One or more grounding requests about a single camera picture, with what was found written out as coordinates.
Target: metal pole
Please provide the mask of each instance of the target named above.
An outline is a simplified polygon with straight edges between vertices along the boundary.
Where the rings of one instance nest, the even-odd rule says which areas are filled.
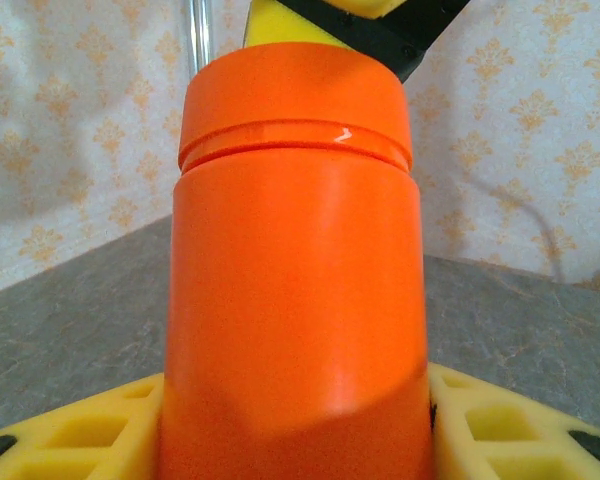
[[[187,10],[187,53],[189,76],[193,76],[211,62],[211,5],[210,0],[185,0]]]

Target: gray countertop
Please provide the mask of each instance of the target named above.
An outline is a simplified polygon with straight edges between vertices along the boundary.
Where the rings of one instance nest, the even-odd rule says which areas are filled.
[[[0,292],[0,428],[162,370],[170,220]],[[600,294],[426,258],[432,361],[600,426]]]

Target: damask pattern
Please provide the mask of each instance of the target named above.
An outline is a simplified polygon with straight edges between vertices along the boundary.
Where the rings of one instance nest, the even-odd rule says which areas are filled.
[[[0,289],[170,213],[181,7],[0,2]]]
[[[183,13],[0,2],[0,289],[169,214]],[[405,88],[426,252],[600,290],[600,0],[472,0]]]

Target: orange lid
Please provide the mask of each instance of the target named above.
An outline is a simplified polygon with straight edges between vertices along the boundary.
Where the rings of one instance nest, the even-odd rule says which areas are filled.
[[[221,57],[189,85],[183,171],[232,149],[327,144],[411,168],[406,97],[384,65],[340,47],[275,43]]]

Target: orange cylinder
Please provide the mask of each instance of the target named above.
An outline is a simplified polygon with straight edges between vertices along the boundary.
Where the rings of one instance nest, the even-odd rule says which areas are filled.
[[[398,79],[240,50],[191,82],[179,161],[159,478],[433,478]]]

